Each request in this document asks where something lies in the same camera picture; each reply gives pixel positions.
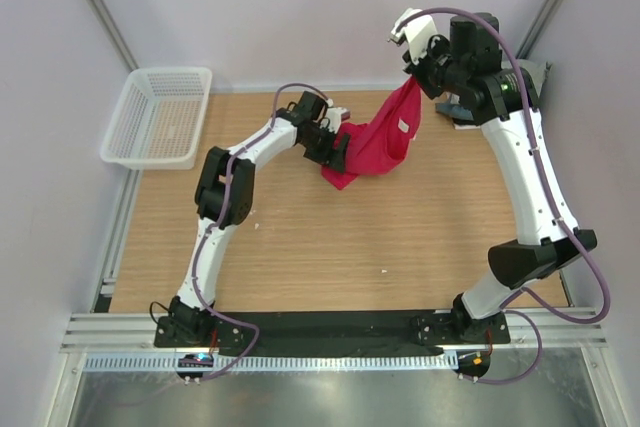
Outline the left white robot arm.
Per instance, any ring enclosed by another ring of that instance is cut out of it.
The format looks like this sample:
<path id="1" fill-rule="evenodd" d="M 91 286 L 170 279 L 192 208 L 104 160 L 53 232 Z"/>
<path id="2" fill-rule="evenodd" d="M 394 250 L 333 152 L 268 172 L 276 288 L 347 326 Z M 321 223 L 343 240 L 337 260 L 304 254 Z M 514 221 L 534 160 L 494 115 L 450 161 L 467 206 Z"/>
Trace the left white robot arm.
<path id="1" fill-rule="evenodd" d="M 274 107 L 266 124 L 242 142 L 211 148 L 194 194 L 197 236 L 184 281 L 155 320 L 156 347 L 203 347 L 221 314 L 215 311 L 217 283 L 228 245 L 252 207 L 256 174 L 279 154 L 300 145 L 304 157 L 344 172 L 348 135 L 339 128 L 350 112 L 326 95 L 305 90 L 296 102 Z"/>

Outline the red t-shirt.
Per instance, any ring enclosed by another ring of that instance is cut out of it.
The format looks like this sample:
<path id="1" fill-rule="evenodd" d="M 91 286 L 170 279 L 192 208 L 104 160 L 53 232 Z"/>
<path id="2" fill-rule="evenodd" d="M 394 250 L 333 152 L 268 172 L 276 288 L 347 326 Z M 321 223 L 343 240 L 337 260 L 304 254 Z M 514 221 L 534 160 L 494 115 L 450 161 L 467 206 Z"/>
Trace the red t-shirt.
<path id="1" fill-rule="evenodd" d="M 350 136 L 345 172 L 325 166 L 321 169 L 323 178 L 342 190 L 359 176 L 385 175 L 399 166 L 419 130 L 421 102 L 421 89 L 410 77 L 387 97 L 370 122 L 343 122 L 334 144 L 338 145 L 345 135 Z"/>

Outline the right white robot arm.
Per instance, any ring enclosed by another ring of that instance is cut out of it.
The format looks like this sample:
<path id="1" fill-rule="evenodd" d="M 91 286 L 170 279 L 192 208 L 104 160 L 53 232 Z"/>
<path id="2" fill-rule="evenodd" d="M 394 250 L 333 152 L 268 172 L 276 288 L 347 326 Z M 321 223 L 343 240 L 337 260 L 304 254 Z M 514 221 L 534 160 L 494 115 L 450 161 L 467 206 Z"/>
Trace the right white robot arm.
<path id="1" fill-rule="evenodd" d="M 500 309 L 516 293 L 594 249 L 594 231 L 580 228 L 555 177 L 530 74 L 507 53 L 499 21 L 452 10 L 449 36 L 432 17 L 407 9 L 390 38 L 407 44 L 405 71 L 431 99 L 456 96 L 489 143 L 515 218 L 515 239 L 488 251 L 488 273 L 453 301 L 450 328 L 472 343 L 499 325 Z"/>

